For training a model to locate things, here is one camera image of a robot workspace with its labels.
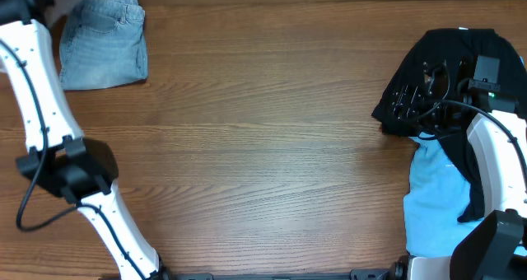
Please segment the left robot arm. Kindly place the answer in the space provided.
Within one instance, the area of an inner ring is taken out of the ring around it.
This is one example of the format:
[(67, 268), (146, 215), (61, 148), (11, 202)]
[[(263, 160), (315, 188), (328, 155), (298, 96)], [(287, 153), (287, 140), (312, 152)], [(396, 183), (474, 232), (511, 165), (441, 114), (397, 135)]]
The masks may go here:
[[(38, 231), (70, 212), (94, 227), (121, 279), (170, 279), (160, 255), (143, 237), (119, 192), (119, 170), (110, 147), (86, 138), (58, 82), (44, 11), (54, 0), (1, 0), (1, 65), (14, 91), (26, 134), (16, 159), (30, 181), (16, 215), (20, 231)], [(36, 226), (22, 223), (35, 187), (69, 203)]]

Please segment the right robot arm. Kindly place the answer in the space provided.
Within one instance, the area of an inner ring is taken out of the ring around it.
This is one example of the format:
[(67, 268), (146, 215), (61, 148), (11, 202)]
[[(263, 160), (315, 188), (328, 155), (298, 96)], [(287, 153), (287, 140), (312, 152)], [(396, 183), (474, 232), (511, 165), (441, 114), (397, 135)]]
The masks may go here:
[(484, 220), (447, 257), (394, 263), (384, 279), (524, 279), (526, 258), (526, 122), (519, 102), (501, 91), (498, 58), (424, 64), (423, 78), (393, 91), (392, 115), (435, 137), (465, 131), (478, 163)]

